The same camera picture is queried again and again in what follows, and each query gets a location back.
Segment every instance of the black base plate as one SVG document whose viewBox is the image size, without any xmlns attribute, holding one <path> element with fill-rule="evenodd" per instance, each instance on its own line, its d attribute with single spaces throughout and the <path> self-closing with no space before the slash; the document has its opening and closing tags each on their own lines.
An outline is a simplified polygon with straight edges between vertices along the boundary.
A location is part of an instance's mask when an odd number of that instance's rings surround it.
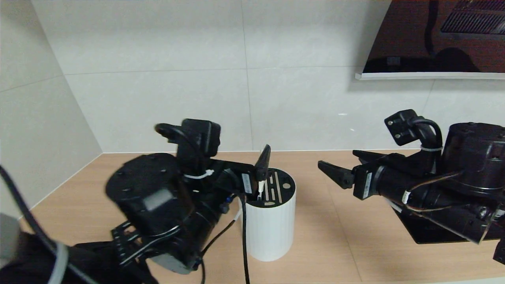
<svg viewBox="0 0 505 284">
<path fill-rule="evenodd" d="M 409 231 L 411 237 L 418 244 L 467 242 L 466 239 L 427 219 L 415 215 L 402 214 L 396 210 L 394 211 L 407 231 Z M 484 240 L 499 240 L 502 236 L 503 231 L 495 224 L 492 224 Z"/>
</svg>

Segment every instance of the robotic arm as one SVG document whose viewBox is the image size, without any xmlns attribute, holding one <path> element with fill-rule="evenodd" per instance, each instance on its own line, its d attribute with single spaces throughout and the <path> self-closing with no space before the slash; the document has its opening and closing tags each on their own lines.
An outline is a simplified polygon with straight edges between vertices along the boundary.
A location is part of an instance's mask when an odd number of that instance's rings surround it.
<svg viewBox="0 0 505 284">
<path fill-rule="evenodd" d="M 421 150 L 408 157 L 354 150 L 361 165 L 352 170 L 324 161 L 319 169 L 343 189 L 354 185 L 361 200 L 383 196 L 476 244 L 498 227 L 501 241 L 493 258 L 505 264 L 505 127 L 453 124 L 442 151 L 438 125 L 413 110 L 384 122 L 397 145 L 420 140 Z"/>
<path fill-rule="evenodd" d="M 0 270 L 0 283 L 158 284 L 146 259 L 180 274 L 201 268 L 205 282 L 204 253 L 239 215 L 207 244 L 209 236 L 238 197 L 244 208 L 242 242 L 248 284 L 245 201 L 258 198 L 258 182 L 267 176 L 270 146 L 265 147 L 255 165 L 250 165 L 211 158 L 217 154 L 221 132 L 221 127 L 211 121 L 185 119 L 180 126 L 161 123 L 155 130 L 178 145 L 177 156 L 141 155 L 110 177 L 106 194 L 127 221 L 111 230 L 109 242 L 68 248 L 50 240 L 0 167 L 9 190 L 36 232 L 19 235 L 15 253 L 10 253 L 8 264 Z M 63 266 L 58 265 L 61 258 L 65 259 Z M 51 282 L 55 273 L 60 279 Z"/>
</svg>

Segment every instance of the label sticker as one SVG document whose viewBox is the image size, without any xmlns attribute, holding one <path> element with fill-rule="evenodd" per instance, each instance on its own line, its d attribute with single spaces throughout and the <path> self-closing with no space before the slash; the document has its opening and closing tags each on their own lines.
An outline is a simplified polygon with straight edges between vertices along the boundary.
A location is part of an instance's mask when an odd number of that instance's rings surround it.
<svg viewBox="0 0 505 284">
<path fill-rule="evenodd" d="M 370 191 L 370 182 L 372 181 L 372 173 L 367 174 L 367 181 L 365 182 L 365 192 L 363 192 L 363 198 L 368 197 L 368 192 Z"/>
<path fill-rule="evenodd" d="M 246 173 L 242 174 L 242 181 L 244 182 L 245 193 L 252 194 L 253 189 L 251 188 L 251 180 L 249 179 L 249 175 Z"/>
</svg>

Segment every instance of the wooden countertop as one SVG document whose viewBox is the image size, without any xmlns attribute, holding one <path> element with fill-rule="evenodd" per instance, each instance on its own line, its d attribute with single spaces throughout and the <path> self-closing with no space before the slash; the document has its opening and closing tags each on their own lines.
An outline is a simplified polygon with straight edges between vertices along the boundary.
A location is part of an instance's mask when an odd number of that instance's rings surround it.
<svg viewBox="0 0 505 284">
<path fill-rule="evenodd" d="M 217 158 L 253 164 L 258 154 L 220 153 Z M 52 238 L 69 245 L 110 240 L 110 230 L 125 217 L 105 196 L 104 185 L 122 163 L 138 155 L 101 155 L 33 213 Z M 275 262 L 249 256 L 252 283 L 418 283 L 505 276 L 505 266 L 492 259 L 497 241 L 417 245 L 382 197 L 358 200 L 319 171 L 321 159 L 347 168 L 358 164 L 350 151 L 272 153 L 270 166 L 285 170 L 297 184 L 294 242 Z M 237 208 L 234 203 L 211 237 Z M 235 225 L 209 249 L 207 283 L 244 282 L 240 236 Z M 178 275 L 149 266 L 160 283 L 200 281 L 200 271 Z"/>
</svg>

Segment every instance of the white wall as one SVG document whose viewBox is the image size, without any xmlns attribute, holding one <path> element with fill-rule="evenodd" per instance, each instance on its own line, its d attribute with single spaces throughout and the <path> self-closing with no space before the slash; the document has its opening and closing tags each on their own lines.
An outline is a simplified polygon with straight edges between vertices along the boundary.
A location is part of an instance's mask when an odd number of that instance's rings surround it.
<svg viewBox="0 0 505 284">
<path fill-rule="evenodd" d="M 505 125 L 505 81 L 354 80 L 389 2 L 34 4 L 104 152 L 174 150 L 152 126 L 186 117 L 220 123 L 222 151 L 397 148 L 383 119 L 407 108 Z"/>
<path fill-rule="evenodd" d="M 30 1 L 1 1 L 2 165 L 33 206 L 101 153 Z M 19 212 L 2 184 L 0 210 Z"/>
</svg>

